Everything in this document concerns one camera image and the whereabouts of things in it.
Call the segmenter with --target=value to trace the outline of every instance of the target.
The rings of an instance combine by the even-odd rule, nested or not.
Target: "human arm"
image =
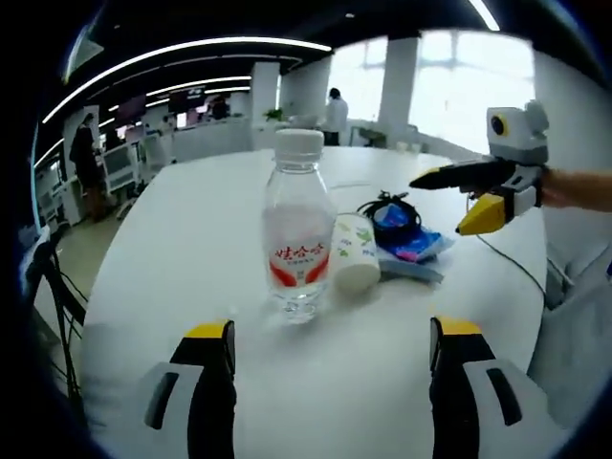
[[[542,178],[542,194],[543,203],[548,207],[612,212],[612,171],[549,169]]]

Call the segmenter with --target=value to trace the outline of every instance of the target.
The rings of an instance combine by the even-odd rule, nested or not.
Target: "ceiling light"
[[[487,9],[487,6],[483,2],[483,0],[468,0],[474,9],[480,14],[482,20],[485,21],[487,27],[490,31],[499,32],[499,26],[495,21],[495,18],[491,14],[491,12]]]
[[[55,150],[55,149],[56,149],[56,148],[57,148],[57,147],[58,147],[58,146],[59,146],[59,145],[60,145],[62,142],[64,142],[64,139],[63,139],[63,138],[62,138],[62,139],[60,139],[60,140],[58,140],[56,143],[54,143],[54,146],[52,146],[51,148],[49,148],[49,149],[47,150],[47,152],[46,152],[44,155],[42,155],[42,157],[41,157],[41,158],[40,158],[40,159],[39,159],[39,160],[38,160],[36,163],[34,163],[34,167],[38,167],[38,166],[39,166],[39,165],[40,165],[40,164],[41,164],[43,161],[45,161],[45,159],[46,159],[46,158],[47,158],[49,155],[51,155],[51,153],[52,153],[52,152],[53,152],[53,151],[54,151],[54,150]]]
[[[149,102],[145,105],[145,107],[154,107],[155,105],[160,105],[162,103],[166,103],[170,101],[170,98],[160,98],[159,100],[156,100],[154,102]]]
[[[191,81],[190,83],[177,84],[176,86],[169,86],[167,88],[158,89],[151,93],[146,93],[147,97],[156,96],[161,93],[167,93],[168,91],[174,91],[175,89],[188,88],[189,86],[198,86],[210,83],[223,83],[226,81],[240,81],[251,79],[250,76],[226,76],[225,78],[213,78],[213,79],[201,79],[200,81]]]
[[[98,127],[104,127],[105,125],[110,124],[114,120],[115,120],[114,118],[111,118],[111,119],[106,120],[105,122],[101,122]]]
[[[228,93],[230,91],[250,91],[251,86],[234,86],[233,88],[209,89],[204,94]]]
[[[289,38],[273,38],[267,36],[227,36],[223,38],[207,38],[204,40],[196,40],[196,41],[188,41],[187,43],[179,43],[177,45],[166,46],[164,48],[160,48],[159,50],[149,51],[148,53],[144,53],[143,55],[137,55],[136,57],[132,57],[131,59],[127,59],[121,64],[117,64],[114,67],[111,67],[108,70],[105,70],[101,74],[94,76],[92,79],[83,83],[78,88],[76,88],[72,93],[70,93],[64,100],[62,100],[56,108],[54,108],[49,114],[43,119],[43,124],[48,122],[61,108],[70,102],[73,98],[78,96],[80,93],[85,91],[90,86],[96,84],[98,81],[103,78],[108,77],[109,75],[114,74],[115,72],[124,69],[132,64],[137,62],[141,62],[143,60],[147,60],[148,58],[155,57],[156,55],[164,55],[166,53],[172,53],[174,51],[184,50],[187,48],[195,48],[199,46],[207,46],[207,45],[221,45],[228,43],[267,43],[272,45],[286,45],[286,46],[297,46],[300,48],[310,48],[313,50],[319,50],[323,52],[330,52],[332,48],[325,45],[318,45],[317,43],[311,43],[308,41],[301,40],[292,40]]]

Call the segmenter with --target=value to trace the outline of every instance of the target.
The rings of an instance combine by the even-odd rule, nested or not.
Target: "camera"
[[[487,110],[487,139],[492,156],[524,164],[548,161],[544,130],[548,119],[542,105],[532,100],[524,109],[493,107]]]

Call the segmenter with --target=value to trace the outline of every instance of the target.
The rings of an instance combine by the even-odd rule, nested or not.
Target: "window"
[[[352,120],[378,120],[386,45],[384,36],[339,48],[332,56],[327,94],[332,88],[340,90]]]
[[[127,130],[127,126],[121,126],[117,128],[117,137],[124,140],[125,139],[125,131]]]
[[[176,127],[181,129],[187,126],[187,113],[179,113],[176,116]]]
[[[535,98],[529,42],[497,33],[423,34],[408,121],[430,136],[489,153],[487,109]]]
[[[282,76],[279,75],[276,79],[276,102],[274,103],[274,110],[278,110],[280,107],[280,87],[282,86]]]

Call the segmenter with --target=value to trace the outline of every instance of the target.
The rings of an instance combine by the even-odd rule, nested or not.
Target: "yellow tip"
[[[462,236],[483,234],[501,230],[505,224],[504,198],[487,193],[470,209],[457,226],[457,232]]]
[[[473,322],[460,318],[436,316],[442,325],[443,335],[482,335],[480,328]]]
[[[227,323],[227,321],[202,323],[190,330],[185,338],[220,338]]]

